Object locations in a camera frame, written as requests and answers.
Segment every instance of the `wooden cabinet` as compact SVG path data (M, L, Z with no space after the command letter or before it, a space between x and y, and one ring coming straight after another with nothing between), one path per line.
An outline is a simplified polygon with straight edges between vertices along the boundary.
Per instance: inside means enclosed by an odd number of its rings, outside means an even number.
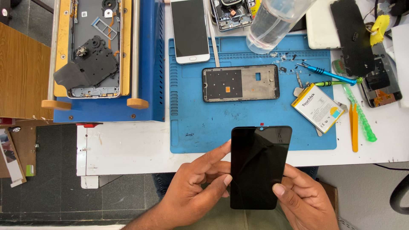
M47 99L50 48L0 23L0 117L53 119Z

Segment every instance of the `blue jeans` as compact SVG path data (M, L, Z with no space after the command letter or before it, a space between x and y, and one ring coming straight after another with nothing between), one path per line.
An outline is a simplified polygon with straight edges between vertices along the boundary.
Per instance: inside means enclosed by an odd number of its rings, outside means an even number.
M298 167L298 169L305 172L306 174L308 174L314 180L317 177L318 166L314 166L314 167ZM156 188L156 194L159 197L160 201L165 196L166 191L168 190L169 185L171 184L171 181L172 181L174 175L175 175L175 173L152 174L153 183L155 184L155 188Z

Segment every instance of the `clear plastic bottle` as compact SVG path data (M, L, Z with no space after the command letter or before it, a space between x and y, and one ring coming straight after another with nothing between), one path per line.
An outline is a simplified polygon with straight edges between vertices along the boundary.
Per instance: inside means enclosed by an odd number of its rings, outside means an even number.
M247 34L249 49L257 54L273 50L315 1L263 0Z

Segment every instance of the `sim card tray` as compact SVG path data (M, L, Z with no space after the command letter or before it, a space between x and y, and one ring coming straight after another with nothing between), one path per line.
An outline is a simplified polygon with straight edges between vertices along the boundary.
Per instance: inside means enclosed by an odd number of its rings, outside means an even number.
M105 25L105 28L104 28L103 30L101 30L101 29L97 26L98 22L102 22L102 23ZM107 24L106 24L103 20L101 20L99 17L97 17L91 25L92 25L93 27L95 27L97 30L99 30L103 35L105 35L105 37L107 37L107 38L108 38L109 40L111 40L111 41L112 41L112 40L117 36L117 34L118 34L115 30L113 30L109 25L107 25ZM111 29L111 31L110 31L108 34L105 34L105 33L103 32L104 30L106 30L106 28ZM112 38L110 38L108 35L111 34L112 32L114 32L115 35L114 35Z

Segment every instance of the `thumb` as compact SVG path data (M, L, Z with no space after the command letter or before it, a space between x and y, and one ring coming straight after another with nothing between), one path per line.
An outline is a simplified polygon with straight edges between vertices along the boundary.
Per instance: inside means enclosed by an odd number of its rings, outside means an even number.
M273 192L280 200L281 205L286 206L296 217L312 213L314 208L303 201L294 191L282 184L273 185Z
M230 174L225 174L214 179L207 188L196 195L197 205L210 210L220 200L232 179Z

